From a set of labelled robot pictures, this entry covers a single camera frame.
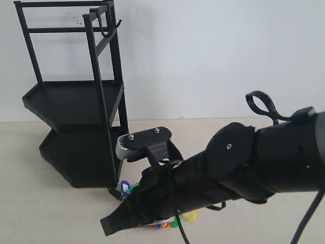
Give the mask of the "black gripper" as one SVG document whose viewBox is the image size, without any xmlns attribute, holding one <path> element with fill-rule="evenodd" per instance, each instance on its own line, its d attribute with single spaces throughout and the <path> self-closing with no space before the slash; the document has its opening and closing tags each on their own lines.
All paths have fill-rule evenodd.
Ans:
<svg viewBox="0 0 325 244">
<path fill-rule="evenodd" d="M 180 165 L 167 163 L 147 168 L 139 185 L 111 214 L 100 219 L 105 236 L 169 219 L 199 208 L 222 210 L 226 191 L 205 172 L 204 153 Z"/>
</svg>

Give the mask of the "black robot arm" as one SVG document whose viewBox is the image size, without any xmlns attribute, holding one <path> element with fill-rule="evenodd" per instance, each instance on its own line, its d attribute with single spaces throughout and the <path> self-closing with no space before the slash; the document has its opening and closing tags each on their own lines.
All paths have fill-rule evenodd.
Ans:
<svg viewBox="0 0 325 244">
<path fill-rule="evenodd" d="M 152 225 L 199 208 L 220 210 L 229 200 L 264 204 L 276 193 L 324 192 L 324 113 L 256 130 L 231 123 L 206 149 L 178 163 L 165 152 L 139 185 L 100 223 L 106 236 Z"/>
</svg>

